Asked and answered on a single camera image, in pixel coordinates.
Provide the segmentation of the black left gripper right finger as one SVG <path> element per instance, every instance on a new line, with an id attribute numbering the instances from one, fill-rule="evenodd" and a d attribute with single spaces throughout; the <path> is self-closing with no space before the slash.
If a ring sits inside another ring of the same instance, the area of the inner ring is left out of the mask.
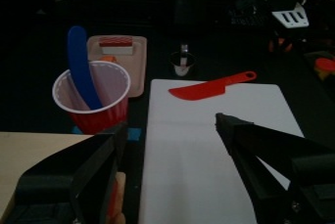
<path id="1" fill-rule="evenodd" d="M 216 115 L 216 130 L 250 193 L 258 224 L 335 224 L 335 151 Z"/>

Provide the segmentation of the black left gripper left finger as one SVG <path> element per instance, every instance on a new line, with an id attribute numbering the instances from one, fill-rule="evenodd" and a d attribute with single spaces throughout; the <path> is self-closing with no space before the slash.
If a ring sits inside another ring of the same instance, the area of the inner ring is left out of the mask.
<path id="1" fill-rule="evenodd" d="M 126 224 L 118 172 L 125 122 L 43 159 L 22 175 L 3 224 Z"/>

